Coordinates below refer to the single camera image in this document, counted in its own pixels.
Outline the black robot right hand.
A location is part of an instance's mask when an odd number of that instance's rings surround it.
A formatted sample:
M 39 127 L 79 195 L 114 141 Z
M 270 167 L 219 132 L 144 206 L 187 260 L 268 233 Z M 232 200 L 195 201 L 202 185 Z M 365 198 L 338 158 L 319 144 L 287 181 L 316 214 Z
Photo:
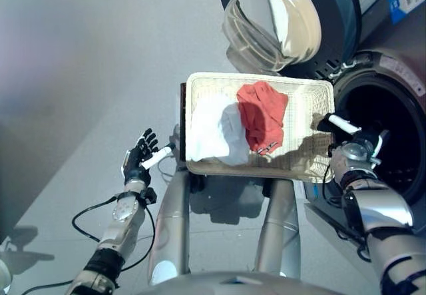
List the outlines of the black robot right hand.
M 389 135 L 387 129 L 381 132 L 374 127 L 363 129 L 337 113 L 326 114 L 316 128 L 318 131 L 331 133 L 335 137 L 335 142 L 331 143 L 327 149 L 330 158 L 340 150 L 349 160 L 366 162 L 372 169 L 382 163 L 377 156 Z

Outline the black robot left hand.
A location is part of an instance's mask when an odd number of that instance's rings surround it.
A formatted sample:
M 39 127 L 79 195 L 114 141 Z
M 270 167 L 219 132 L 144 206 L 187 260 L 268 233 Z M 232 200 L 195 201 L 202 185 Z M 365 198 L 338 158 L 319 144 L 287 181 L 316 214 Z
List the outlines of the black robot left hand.
M 149 170 L 167 157 L 176 147 L 174 143 L 168 143 L 158 148 L 158 139 L 151 128 L 146 129 L 136 144 L 126 151 L 121 166 L 124 184 L 132 181 L 141 181 L 146 186 L 151 182 Z

